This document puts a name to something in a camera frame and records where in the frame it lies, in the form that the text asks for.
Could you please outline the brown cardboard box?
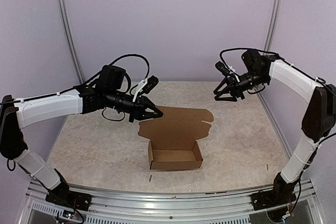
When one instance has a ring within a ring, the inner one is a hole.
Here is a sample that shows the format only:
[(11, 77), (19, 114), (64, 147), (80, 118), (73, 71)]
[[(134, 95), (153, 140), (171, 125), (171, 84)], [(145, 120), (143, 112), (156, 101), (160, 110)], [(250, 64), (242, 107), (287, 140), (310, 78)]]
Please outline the brown cardboard box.
[(163, 116), (139, 123), (138, 136), (149, 140), (150, 170), (199, 169), (203, 163), (198, 140), (208, 137), (214, 116), (201, 108), (160, 106)]

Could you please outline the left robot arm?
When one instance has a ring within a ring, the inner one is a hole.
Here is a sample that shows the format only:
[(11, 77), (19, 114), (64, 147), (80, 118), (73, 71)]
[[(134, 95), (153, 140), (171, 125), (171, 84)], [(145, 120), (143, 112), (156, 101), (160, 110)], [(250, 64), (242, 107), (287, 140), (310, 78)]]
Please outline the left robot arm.
[(156, 77), (143, 79), (134, 95), (121, 92), (126, 70), (105, 65), (93, 84), (81, 84), (68, 91), (35, 98), (3, 97), (1, 102), (1, 154), (14, 161), (30, 176), (52, 191), (53, 197), (66, 206), (73, 193), (62, 175), (50, 168), (38, 154), (28, 148), (22, 129), (49, 119), (67, 115), (88, 114), (111, 108), (129, 115), (129, 122), (156, 119), (163, 112), (145, 95), (158, 83)]

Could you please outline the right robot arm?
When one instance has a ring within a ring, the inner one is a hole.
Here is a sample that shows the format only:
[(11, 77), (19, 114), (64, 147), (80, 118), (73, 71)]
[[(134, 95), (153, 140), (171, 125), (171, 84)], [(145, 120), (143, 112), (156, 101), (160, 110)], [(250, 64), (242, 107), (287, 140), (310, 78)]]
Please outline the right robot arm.
[(213, 91), (216, 101), (243, 100), (245, 92), (253, 94), (252, 89), (276, 80), (301, 97), (307, 105), (297, 147), (276, 176), (274, 189), (268, 194), (269, 201), (279, 205), (288, 198), (289, 191), (311, 165), (318, 148), (333, 136), (330, 132), (335, 126), (335, 86), (326, 84), (319, 77), (311, 77), (276, 52), (256, 48), (241, 50), (241, 59), (247, 69), (243, 74), (238, 74), (223, 58), (233, 49), (222, 50), (219, 54), (220, 60), (215, 63), (215, 68), (224, 78)]

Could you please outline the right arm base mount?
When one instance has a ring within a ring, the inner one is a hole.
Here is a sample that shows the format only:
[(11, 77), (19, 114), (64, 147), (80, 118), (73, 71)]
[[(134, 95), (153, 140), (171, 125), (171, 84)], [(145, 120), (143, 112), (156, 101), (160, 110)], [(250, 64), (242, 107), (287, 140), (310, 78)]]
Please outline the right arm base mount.
[(294, 193), (289, 193), (287, 195), (279, 196), (275, 195), (273, 190), (260, 190), (257, 193), (253, 193), (250, 198), (254, 210), (262, 210), (287, 204), (290, 201), (294, 202), (296, 200), (296, 195)]

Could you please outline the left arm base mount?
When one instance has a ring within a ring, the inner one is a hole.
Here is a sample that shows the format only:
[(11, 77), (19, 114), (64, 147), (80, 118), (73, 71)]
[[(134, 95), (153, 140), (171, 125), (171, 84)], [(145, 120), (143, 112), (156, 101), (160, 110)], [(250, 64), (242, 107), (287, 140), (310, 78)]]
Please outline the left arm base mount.
[(86, 193), (76, 191), (68, 191), (64, 199), (48, 193), (46, 201), (55, 205), (60, 205), (68, 208), (75, 208), (76, 210), (88, 211), (91, 204), (92, 196)]

